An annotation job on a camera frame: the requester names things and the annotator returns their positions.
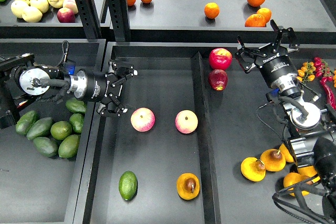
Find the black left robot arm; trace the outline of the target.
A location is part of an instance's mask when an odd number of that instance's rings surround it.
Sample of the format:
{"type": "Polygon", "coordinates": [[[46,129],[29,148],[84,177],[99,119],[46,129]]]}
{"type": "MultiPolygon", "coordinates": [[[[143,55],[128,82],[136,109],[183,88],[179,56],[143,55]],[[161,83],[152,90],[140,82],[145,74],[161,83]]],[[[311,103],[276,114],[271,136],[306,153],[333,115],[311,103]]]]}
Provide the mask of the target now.
{"type": "Polygon", "coordinates": [[[101,116],[127,111],[119,100],[123,84],[138,72],[124,61],[109,60],[108,72],[75,71],[68,58],[69,42],[62,42],[62,57],[56,66],[37,64],[33,53],[1,58],[1,128],[16,125],[20,111],[35,101],[60,101],[72,93],[78,100],[98,102],[101,116]]]}

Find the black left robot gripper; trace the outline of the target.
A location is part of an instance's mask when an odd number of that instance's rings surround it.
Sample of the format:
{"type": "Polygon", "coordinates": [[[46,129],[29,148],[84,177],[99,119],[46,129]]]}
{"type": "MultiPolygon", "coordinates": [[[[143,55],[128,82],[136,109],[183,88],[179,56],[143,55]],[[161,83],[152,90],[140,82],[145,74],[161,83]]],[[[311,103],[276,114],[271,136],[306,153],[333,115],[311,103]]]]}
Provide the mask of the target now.
{"type": "Polygon", "coordinates": [[[138,75],[134,66],[128,62],[109,60],[108,73],[85,71],[86,88],[83,100],[100,102],[97,112],[103,117],[120,117],[128,109],[119,101],[119,97],[108,93],[110,87],[122,85],[128,79],[138,75]]]}

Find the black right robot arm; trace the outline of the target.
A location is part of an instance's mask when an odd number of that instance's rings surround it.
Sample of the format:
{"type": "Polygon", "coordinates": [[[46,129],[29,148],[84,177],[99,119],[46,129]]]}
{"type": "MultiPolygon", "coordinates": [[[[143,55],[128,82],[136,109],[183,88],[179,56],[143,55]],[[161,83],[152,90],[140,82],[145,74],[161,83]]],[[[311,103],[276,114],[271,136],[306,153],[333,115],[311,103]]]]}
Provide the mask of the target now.
{"type": "Polygon", "coordinates": [[[282,137],[298,168],[312,166],[317,174],[285,186],[273,194],[274,204],[287,214],[306,223],[335,223],[335,106],[327,101],[323,109],[303,98],[307,86],[298,80],[298,72],[289,58],[299,49],[294,30],[270,25],[277,33],[274,42],[258,49],[248,48],[240,37],[235,57],[245,73],[258,69],[271,91],[269,104],[283,107],[285,116],[277,120],[288,129],[282,137]]]}

